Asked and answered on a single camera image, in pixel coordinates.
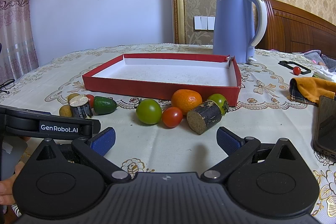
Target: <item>electric kettle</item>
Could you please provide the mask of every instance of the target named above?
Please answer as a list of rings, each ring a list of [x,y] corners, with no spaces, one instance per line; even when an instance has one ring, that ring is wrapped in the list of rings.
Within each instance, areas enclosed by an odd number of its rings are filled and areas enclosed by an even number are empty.
[[[258,11],[255,33],[252,2]],[[264,0],[217,0],[213,54],[235,56],[237,63],[256,61],[254,47],[263,38],[266,26]]]

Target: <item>white switch panel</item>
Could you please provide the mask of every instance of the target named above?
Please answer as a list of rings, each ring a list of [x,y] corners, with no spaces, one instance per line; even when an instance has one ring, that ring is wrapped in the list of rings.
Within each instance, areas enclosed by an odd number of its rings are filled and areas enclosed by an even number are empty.
[[[208,29],[208,17],[201,17],[201,30]]]
[[[194,17],[195,30],[202,30],[201,17]]]
[[[208,30],[215,28],[215,17],[208,17]]]

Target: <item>floral tablecloth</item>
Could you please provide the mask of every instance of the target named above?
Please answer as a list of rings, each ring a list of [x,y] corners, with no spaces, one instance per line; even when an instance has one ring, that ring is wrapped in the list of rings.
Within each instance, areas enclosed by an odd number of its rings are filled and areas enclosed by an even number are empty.
[[[204,172],[227,157],[216,143],[219,126],[225,126],[241,137],[254,136],[264,143],[289,138],[320,185],[320,196],[312,215],[321,223],[336,222],[336,166],[331,158],[320,155],[311,147],[318,108],[289,100],[289,81],[294,75],[278,62],[291,60],[311,69],[315,64],[302,56],[256,50],[257,62],[239,64],[242,89],[237,106],[231,108],[216,126],[198,135],[185,119],[172,129],[166,129],[161,123],[142,125],[134,109],[139,97],[85,90],[84,73],[120,54],[132,52],[211,54],[212,46],[148,44],[72,52],[24,75],[10,94],[0,95],[0,104],[58,115],[70,93],[112,97],[118,103],[118,109],[112,114],[96,117],[102,129],[112,126],[116,131],[115,145],[105,157],[132,176],[136,172]],[[162,108],[170,105],[169,101],[158,102]],[[31,139],[28,142],[23,160],[27,160],[40,141]]]

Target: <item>green cucumber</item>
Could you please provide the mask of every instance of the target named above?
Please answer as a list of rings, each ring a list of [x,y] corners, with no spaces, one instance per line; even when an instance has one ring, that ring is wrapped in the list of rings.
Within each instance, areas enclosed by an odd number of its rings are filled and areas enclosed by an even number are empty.
[[[117,106],[113,99],[101,96],[94,97],[93,108],[98,115],[112,113],[117,109]]]

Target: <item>black phone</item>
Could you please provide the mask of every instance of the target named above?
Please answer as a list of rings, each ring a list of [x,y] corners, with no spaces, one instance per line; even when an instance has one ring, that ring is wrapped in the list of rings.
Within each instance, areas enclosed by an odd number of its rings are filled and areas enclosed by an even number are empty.
[[[336,100],[325,96],[320,96],[313,147],[323,155],[336,158]]]

